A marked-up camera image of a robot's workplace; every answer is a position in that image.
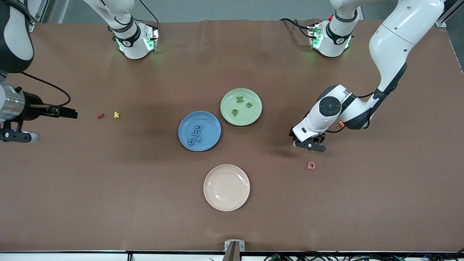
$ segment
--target plate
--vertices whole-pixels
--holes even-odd
[[[205,151],[221,137],[218,118],[207,111],[195,111],[185,116],[179,125],[179,139],[189,150]]]
[[[221,211],[240,208],[250,195],[250,181],[245,172],[234,165],[224,164],[206,176],[203,192],[208,203]]]
[[[263,110],[259,96],[252,90],[239,88],[228,92],[221,101],[224,119],[237,126],[254,123]]]

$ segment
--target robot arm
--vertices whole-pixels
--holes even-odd
[[[27,0],[0,0],[0,71],[18,73],[31,64],[29,19]]]
[[[0,0],[0,69],[8,73],[23,72],[32,63],[34,49],[29,37],[30,15],[27,0]],[[77,112],[60,105],[44,104],[39,96],[0,83],[0,140],[33,143],[36,132],[23,131],[24,121],[39,116],[77,118]],[[12,129],[12,123],[18,126]]]
[[[158,28],[135,21],[134,0],[84,0],[115,34],[119,50],[129,59],[141,59],[156,50]]]
[[[335,8],[330,20],[317,24],[309,32],[309,43],[312,48],[318,50],[327,57],[337,57],[348,47],[351,33],[359,21],[357,8],[363,4],[378,0],[330,0]]]
[[[324,151],[325,147],[319,143],[337,118],[349,129],[367,128],[377,108],[395,90],[403,76],[409,52],[433,26],[443,9],[443,0],[399,0],[369,42],[371,57],[380,72],[377,89],[364,102],[342,85],[328,87],[304,119],[292,128],[290,135],[294,137],[294,145]]]

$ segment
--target brown table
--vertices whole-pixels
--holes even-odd
[[[0,249],[214,250],[239,238],[248,250],[457,251],[464,88],[445,29],[412,50],[369,129],[328,134],[324,153],[288,137],[327,86],[375,89],[368,42],[379,24],[360,21],[335,59],[280,21],[162,24],[158,52],[142,60],[125,58],[106,25],[38,24],[27,72],[66,89],[79,118],[41,117],[25,124],[39,143],[1,144]],[[65,99],[22,75],[8,82],[48,103]],[[239,87],[263,101],[248,127],[219,111]],[[214,149],[195,153],[177,128],[199,110],[223,132]],[[202,190],[225,163],[251,182],[233,212],[213,209]]]

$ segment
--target wire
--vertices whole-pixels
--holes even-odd
[[[59,107],[65,106],[65,105],[67,105],[68,103],[71,102],[71,96],[70,96],[65,90],[61,89],[60,87],[58,87],[58,86],[56,86],[56,85],[54,85],[54,84],[51,84],[51,83],[49,83],[49,82],[47,82],[47,81],[44,81],[44,80],[42,80],[42,79],[40,79],[40,78],[37,78],[37,77],[35,77],[35,76],[32,76],[32,75],[30,75],[30,74],[28,74],[28,73],[21,72],[21,74],[24,74],[24,75],[26,75],[26,76],[28,76],[28,77],[31,77],[32,79],[37,80],[37,81],[39,81],[39,82],[42,82],[42,83],[44,83],[44,84],[48,84],[48,85],[50,85],[51,87],[53,87],[53,88],[59,90],[60,92],[64,93],[64,94],[68,97],[68,100],[67,100],[65,103],[62,103],[62,104],[59,104],[59,105],[50,105],[50,108],[59,108]]]
[[[306,36],[306,37],[308,37],[308,38],[311,38],[311,39],[316,39],[316,36],[310,36],[310,35],[305,34],[305,33],[303,32],[303,29],[301,29],[301,26],[300,26],[300,24],[298,24],[298,21],[297,21],[296,19],[295,19],[295,23],[296,23],[296,26],[298,26],[298,29],[300,29],[300,32],[301,32],[304,36]]]
[[[326,130],[326,132],[328,132],[328,133],[337,133],[337,132],[342,131],[344,128],[345,128],[345,126],[341,127],[339,130]]]
[[[283,255],[283,257],[287,260],[287,261],[294,261],[293,258],[287,256],[287,255]]]
[[[388,94],[392,93],[392,91],[394,91],[394,90],[396,89],[397,86],[398,86],[398,83],[396,83],[395,86],[393,86],[393,88],[392,88],[391,90],[389,90],[388,92],[385,92],[385,93],[384,93],[384,96],[387,96]],[[367,126],[364,127],[363,129],[369,128],[369,125],[370,125],[370,123],[371,123],[371,117],[372,117],[372,114],[371,114],[371,113],[372,113],[372,109],[373,109],[373,107],[369,109],[369,113],[367,114]]]
[[[410,255],[412,255],[412,253],[409,253],[409,254],[406,255],[405,257],[402,257],[402,259],[406,259],[406,258],[408,258]]]
[[[282,18],[282,19],[280,19],[279,21],[288,21],[288,22],[292,23],[294,26],[300,27],[301,29],[308,29],[307,27],[298,25],[297,23],[295,23],[294,21],[292,21],[292,20],[290,20],[290,19],[288,19],[288,18]]]
[[[156,28],[160,28],[160,27],[159,27],[160,22],[158,21],[158,18],[156,18],[156,16],[150,11],[150,9],[148,9],[148,7],[142,2],[142,0],[139,0],[139,1],[140,1],[140,3],[143,5],[143,7],[145,7],[145,9],[146,9],[151,15],[153,15],[153,17],[155,18],[155,20],[156,20]]]
[[[129,24],[130,24],[130,22],[129,22],[129,23],[127,23],[127,24],[123,24],[123,23],[121,23],[120,21],[118,21],[118,20],[116,19],[116,16],[115,16],[113,19],[114,19],[114,20],[115,20],[115,21],[116,21],[118,24],[120,24],[120,25],[122,25],[122,26],[127,26],[127,25],[129,25]]]
[[[366,95],[364,95],[364,96],[358,96],[358,98],[365,98],[365,97],[367,97],[367,96],[371,96],[373,93],[374,93],[374,92],[371,92],[370,94],[366,94]]]
[[[280,19],[279,21],[288,21],[288,22],[292,23],[293,25],[297,26],[298,29],[300,29],[300,32],[301,32],[304,36],[306,36],[306,37],[308,37],[308,38],[311,38],[311,39],[316,39],[315,36],[310,36],[310,35],[307,35],[307,34],[305,34],[305,33],[303,32],[303,29],[306,29],[306,30],[307,30],[307,29],[308,29],[308,26],[313,26],[313,25],[315,25],[315,24],[311,24],[311,25],[308,25],[307,27],[304,27],[304,26],[301,26],[301,25],[298,23],[298,20],[296,20],[296,19],[295,19],[294,21],[292,21],[292,20],[290,20],[290,19],[288,19],[288,18],[282,18],[282,19]]]

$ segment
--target blue plate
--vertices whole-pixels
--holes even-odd
[[[179,139],[189,150],[205,151],[212,148],[221,137],[218,118],[207,111],[196,111],[185,116],[179,125]]]

